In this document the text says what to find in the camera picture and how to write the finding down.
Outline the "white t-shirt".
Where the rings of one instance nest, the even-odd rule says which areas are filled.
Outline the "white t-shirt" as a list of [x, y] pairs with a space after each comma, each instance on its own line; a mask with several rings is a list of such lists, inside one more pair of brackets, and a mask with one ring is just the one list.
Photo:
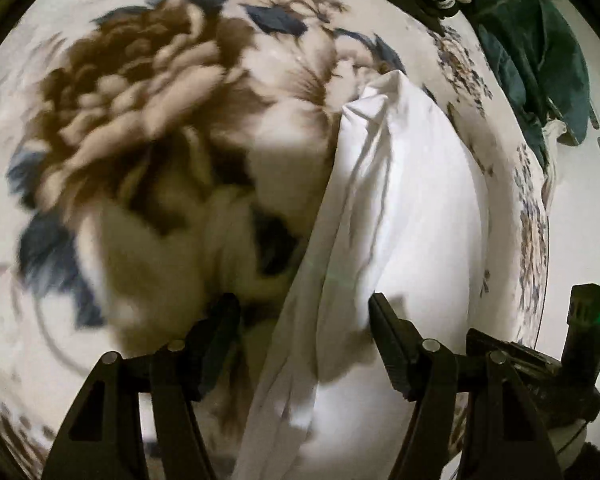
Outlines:
[[374, 292], [463, 347], [486, 252], [486, 187], [442, 109], [402, 73], [343, 107], [332, 175], [260, 366], [237, 479], [383, 479], [413, 407], [370, 336]]

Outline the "black tracker box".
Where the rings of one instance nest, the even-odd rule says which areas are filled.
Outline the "black tracker box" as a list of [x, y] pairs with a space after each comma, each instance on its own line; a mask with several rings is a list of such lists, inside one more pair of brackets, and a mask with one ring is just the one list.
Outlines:
[[562, 379], [573, 389], [589, 392], [600, 374], [600, 285], [571, 287], [567, 324]]

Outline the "white headboard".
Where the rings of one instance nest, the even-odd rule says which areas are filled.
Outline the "white headboard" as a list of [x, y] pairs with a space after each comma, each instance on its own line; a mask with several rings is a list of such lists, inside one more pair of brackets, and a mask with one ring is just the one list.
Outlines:
[[600, 285], [600, 37], [566, 0], [558, 9], [571, 26], [588, 64], [597, 125], [578, 146], [558, 146], [558, 185], [550, 208], [550, 270], [538, 347], [560, 356], [567, 335], [571, 287]]

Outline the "floral bed blanket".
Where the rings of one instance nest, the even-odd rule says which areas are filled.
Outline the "floral bed blanket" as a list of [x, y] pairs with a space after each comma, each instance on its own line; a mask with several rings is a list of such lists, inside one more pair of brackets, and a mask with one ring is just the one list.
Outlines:
[[234, 477], [260, 366], [308, 248], [343, 107], [402, 73], [486, 187], [468, 325], [534, 344], [543, 171], [463, 13], [387, 0], [38, 0], [0, 47], [0, 449], [41, 477], [96, 360], [184, 336], [221, 292], [245, 313], [196, 409]]

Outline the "white pillow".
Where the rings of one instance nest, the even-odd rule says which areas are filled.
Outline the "white pillow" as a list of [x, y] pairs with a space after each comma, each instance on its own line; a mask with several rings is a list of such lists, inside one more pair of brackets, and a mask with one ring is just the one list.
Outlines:
[[558, 176], [558, 139], [567, 132], [567, 125], [559, 119], [550, 120], [542, 129], [545, 152], [544, 183], [542, 201], [546, 212], [550, 212], [555, 191], [559, 182]]

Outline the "dark green plush blanket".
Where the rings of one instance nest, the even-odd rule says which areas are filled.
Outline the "dark green plush blanket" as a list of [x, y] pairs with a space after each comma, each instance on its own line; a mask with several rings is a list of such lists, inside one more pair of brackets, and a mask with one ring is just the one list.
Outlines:
[[542, 168], [543, 128], [552, 119], [581, 144], [590, 116], [588, 66], [572, 29], [550, 0], [471, 0], [463, 13]]

